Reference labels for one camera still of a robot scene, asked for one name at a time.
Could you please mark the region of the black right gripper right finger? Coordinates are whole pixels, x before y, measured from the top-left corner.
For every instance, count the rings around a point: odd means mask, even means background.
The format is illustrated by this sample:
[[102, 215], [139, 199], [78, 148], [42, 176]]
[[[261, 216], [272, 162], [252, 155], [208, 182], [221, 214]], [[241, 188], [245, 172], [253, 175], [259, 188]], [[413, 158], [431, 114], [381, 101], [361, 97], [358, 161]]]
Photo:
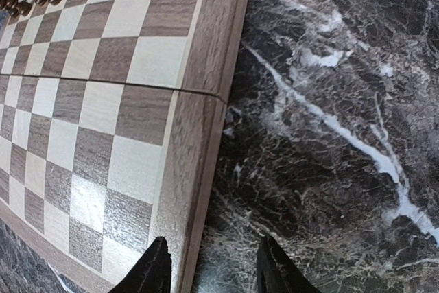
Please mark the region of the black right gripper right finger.
[[320, 293], [270, 235], [261, 238], [257, 251], [257, 289], [262, 293]]

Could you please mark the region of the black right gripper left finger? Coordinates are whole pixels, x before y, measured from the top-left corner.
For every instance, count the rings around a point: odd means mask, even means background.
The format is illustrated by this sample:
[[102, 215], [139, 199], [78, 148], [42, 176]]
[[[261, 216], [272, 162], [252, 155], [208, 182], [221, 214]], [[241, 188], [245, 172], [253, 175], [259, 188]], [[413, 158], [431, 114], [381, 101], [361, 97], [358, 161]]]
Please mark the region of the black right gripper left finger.
[[157, 237], [129, 273], [109, 291], [109, 293], [133, 292], [171, 292], [171, 255], [164, 237]]

